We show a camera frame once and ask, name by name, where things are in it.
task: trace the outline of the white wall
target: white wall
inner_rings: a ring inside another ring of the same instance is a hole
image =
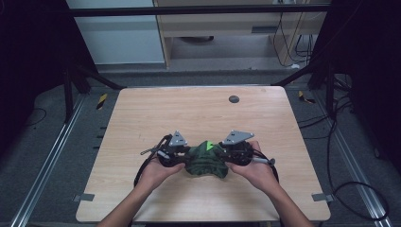
[[[153,7],[151,0],[67,0],[70,9]],[[95,64],[164,63],[155,16],[76,18]]]

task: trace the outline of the tabletop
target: tabletop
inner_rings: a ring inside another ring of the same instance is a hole
[[[239,101],[231,102],[230,96]],[[101,221],[133,189],[140,152],[179,131],[188,146],[220,142],[231,130],[254,133],[276,160],[280,184],[311,220],[326,220],[325,201],[304,140],[282,87],[158,87],[120,92],[86,185],[92,201],[81,201],[78,221]],[[153,191],[138,222],[265,221],[279,219],[269,198],[229,170],[224,179],[192,176],[184,169]]]

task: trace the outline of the metal bracket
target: metal bracket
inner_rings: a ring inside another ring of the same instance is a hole
[[[73,197],[73,201],[93,201],[95,195],[94,194],[85,194],[82,195],[75,195]]]
[[[334,201],[335,197],[333,195],[324,195],[324,193],[320,194],[312,194],[312,198],[314,201]]]
[[[170,141],[170,146],[171,147],[177,147],[177,146],[184,146],[187,145],[188,142],[183,138],[183,136],[180,134],[179,131],[175,131],[173,137],[171,138]]]
[[[228,134],[227,137],[221,141],[221,143],[223,145],[235,145],[252,137],[254,137],[253,133],[244,131],[231,131],[230,134]]]

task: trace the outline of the hand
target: hand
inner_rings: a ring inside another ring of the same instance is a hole
[[[250,144],[256,150],[260,150],[257,141],[251,141]],[[237,166],[232,163],[226,163],[234,173],[239,174],[246,178],[254,187],[259,190],[265,191],[273,188],[278,182],[275,179],[270,166],[257,162],[250,162],[247,166]]]
[[[185,164],[178,164],[173,167],[164,167],[159,159],[153,158],[148,166],[142,172],[139,184],[146,184],[150,190],[156,189],[169,176],[179,172],[185,167]]]

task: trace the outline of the green fabric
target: green fabric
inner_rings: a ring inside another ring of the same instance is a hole
[[[219,145],[213,145],[209,141],[201,143],[188,151],[190,162],[185,166],[186,171],[191,175],[215,174],[225,178],[228,167],[216,156],[215,151],[223,150]]]

